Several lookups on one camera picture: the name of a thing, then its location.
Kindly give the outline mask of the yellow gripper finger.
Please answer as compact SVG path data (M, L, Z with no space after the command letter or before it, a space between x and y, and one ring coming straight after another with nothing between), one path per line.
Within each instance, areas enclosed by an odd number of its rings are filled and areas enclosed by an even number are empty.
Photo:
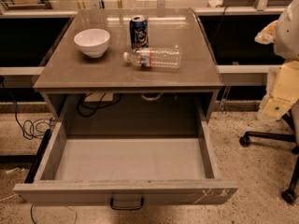
M274 42L274 35L277 27L277 21L272 21L259 32L254 41L263 45L268 45Z
M279 120L299 100L299 62L287 61L267 73L266 95L263 97L257 119Z

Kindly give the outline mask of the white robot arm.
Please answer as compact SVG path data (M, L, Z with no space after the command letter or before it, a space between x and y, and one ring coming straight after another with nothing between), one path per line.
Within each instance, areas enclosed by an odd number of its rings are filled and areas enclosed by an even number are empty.
M274 45L285 62L268 72L266 95L258 119L278 120L299 100L299 0L292 0L276 21L259 32L254 41Z

